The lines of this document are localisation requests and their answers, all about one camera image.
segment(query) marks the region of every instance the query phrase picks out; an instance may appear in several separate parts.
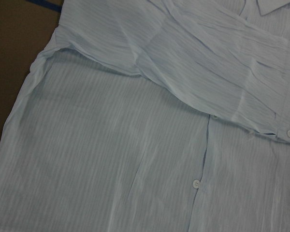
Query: pinstripe pattern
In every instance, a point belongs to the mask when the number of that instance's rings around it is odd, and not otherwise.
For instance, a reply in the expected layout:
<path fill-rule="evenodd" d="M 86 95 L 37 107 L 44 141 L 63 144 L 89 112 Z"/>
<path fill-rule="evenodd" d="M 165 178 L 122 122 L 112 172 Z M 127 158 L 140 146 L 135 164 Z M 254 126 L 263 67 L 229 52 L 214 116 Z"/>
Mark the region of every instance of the pinstripe pattern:
<path fill-rule="evenodd" d="M 0 232 L 290 232 L 286 128 L 290 4 L 67 0 L 4 126 Z"/>

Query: dress shirt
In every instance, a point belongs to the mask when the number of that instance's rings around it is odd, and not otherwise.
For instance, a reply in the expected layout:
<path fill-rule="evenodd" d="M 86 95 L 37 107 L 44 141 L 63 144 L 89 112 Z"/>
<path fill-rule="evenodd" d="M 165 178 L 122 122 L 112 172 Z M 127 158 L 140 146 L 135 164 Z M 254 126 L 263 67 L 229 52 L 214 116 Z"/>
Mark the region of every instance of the dress shirt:
<path fill-rule="evenodd" d="M 0 232 L 290 232 L 290 0 L 66 0 L 0 142 Z"/>

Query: shirt front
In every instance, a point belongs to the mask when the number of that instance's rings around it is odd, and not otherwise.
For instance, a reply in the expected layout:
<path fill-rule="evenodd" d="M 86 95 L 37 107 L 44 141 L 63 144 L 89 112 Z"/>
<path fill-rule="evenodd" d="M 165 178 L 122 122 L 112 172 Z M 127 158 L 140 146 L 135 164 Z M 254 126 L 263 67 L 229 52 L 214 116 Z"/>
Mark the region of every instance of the shirt front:
<path fill-rule="evenodd" d="M 4 126 L 2 231 L 290 231 L 290 1 L 65 1 Z"/>

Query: light blue shirt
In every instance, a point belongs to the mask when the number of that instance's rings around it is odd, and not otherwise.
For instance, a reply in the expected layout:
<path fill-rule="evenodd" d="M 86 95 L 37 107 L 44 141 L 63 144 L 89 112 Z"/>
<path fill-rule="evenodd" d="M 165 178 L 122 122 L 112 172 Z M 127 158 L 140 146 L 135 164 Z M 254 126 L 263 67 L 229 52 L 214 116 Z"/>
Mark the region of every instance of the light blue shirt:
<path fill-rule="evenodd" d="M 290 0 L 66 0 L 0 142 L 0 232 L 290 232 Z"/>

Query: blue tape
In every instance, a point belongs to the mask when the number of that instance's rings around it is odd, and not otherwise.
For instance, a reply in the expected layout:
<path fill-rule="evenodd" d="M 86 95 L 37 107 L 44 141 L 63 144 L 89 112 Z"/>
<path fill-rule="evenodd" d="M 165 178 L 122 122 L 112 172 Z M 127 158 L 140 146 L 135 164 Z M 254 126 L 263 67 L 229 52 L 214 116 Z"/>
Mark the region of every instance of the blue tape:
<path fill-rule="evenodd" d="M 48 8 L 50 10 L 57 11 L 57 12 L 61 13 L 62 6 L 58 6 L 56 4 L 48 2 L 46 0 L 27 0 L 27 1 L 32 2 L 34 4 L 37 4 L 39 6 L 42 6 L 42 7 Z"/>

